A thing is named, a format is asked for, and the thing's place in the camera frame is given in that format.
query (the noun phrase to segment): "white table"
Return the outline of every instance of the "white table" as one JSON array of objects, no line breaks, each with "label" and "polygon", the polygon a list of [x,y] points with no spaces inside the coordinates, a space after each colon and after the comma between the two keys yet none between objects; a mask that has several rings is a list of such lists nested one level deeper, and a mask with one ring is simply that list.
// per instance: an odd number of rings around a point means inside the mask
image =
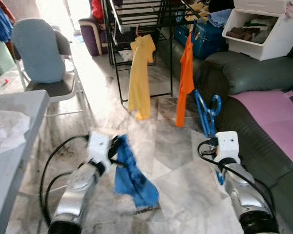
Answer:
[{"label": "white table", "polygon": [[0,95],[0,110],[22,112],[30,116],[31,124],[25,134],[26,143],[0,154],[0,234],[5,233],[48,102],[45,90]]}]

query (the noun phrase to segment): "white plastic bin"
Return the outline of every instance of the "white plastic bin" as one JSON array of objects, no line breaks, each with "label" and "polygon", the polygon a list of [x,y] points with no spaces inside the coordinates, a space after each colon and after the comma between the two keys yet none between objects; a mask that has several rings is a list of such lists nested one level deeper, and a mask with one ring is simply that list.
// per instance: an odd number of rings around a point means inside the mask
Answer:
[{"label": "white plastic bin", "polygon": [[[235,9],[232,10],[223,31],[229,50],[258,60],[286,56],[293,46],[293,18],[285,15],[286,4],[286,0],[234,0]],[[246,22],[261,16],[278,18],[263,44],[226,35],[232,28],[243,27]]]}]

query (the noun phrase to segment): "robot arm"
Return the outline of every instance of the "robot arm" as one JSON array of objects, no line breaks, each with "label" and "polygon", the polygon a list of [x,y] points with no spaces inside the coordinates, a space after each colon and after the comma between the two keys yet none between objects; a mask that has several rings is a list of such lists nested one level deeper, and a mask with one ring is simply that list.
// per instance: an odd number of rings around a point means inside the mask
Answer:
[{"label": "robot arm", "polygon": [[206,141],[212,148],[208,152],[198,153],[204,160],[216,165],[217,173],[223,178],[224,188],[231,197],[231,202],[237,218],[245,234],[278,234],[278,225],[273,210],[255,188],[254,177],[240,164],[239,142],[237,132],[219,132],[216,138]]},{"label": "robot arm", "polygon": [[70,175],[67,188],[52,218],[49,234],[80,234],[87,215],[89,201],[99,178],[108,173],[111,163],[125,166],[111,159],[117,152],[115,137],[92,132],[88,145],[89,162]]}]

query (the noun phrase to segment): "yellow shirt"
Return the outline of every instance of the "yellow shirt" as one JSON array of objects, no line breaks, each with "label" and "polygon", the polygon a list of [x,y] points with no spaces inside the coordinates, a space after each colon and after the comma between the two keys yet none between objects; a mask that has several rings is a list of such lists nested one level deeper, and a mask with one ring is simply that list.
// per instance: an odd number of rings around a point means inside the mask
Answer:
[{"label": "yellow shirt", "polygon": [[153,62],[155,45],[151,35],[137,37],[130,44],[133,60],[130,72],[128,111],[136,110],[136,119],[151,117],[150,90],[147,77],[147,63]]}]

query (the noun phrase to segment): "blue hanger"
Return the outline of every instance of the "blue hanger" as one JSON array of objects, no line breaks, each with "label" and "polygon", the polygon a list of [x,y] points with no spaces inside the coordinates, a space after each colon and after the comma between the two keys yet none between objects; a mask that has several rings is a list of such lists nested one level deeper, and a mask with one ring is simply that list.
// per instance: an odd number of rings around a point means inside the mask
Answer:
[{"label": "blue hanger", "polygon": [[221,110],[221,98],[219,95],[214,95],[211,99],[212,102],[217,102],[217,109],[209,109],[207,108],[201,94],[196,89],[194,90],[195,100],[197,104],[197,108],[199,110],[200,119],[202,122],[204,134],[206,138],[215,137],[215,122],[214,117],[218,116]]},{"label": "blue hanger", "polygon": [[196,34],[195,34],[195,31],[196,31],[196,19],[193,21],[193,29],[192,29],[192,34],[191,34],[191,42],[194,43],[195,41],[195,37],[196,37]]}]

